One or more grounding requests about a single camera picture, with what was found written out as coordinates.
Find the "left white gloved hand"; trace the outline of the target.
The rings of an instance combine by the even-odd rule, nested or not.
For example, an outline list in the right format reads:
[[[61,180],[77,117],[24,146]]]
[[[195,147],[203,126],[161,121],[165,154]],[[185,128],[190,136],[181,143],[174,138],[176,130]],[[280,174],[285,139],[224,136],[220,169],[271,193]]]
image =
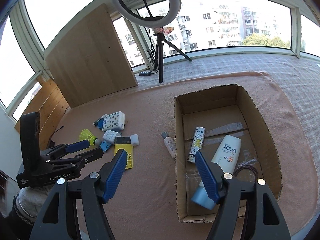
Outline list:
[[[52,186],[20,189],[15,204],[17,214],[29,224],[34,224]]]

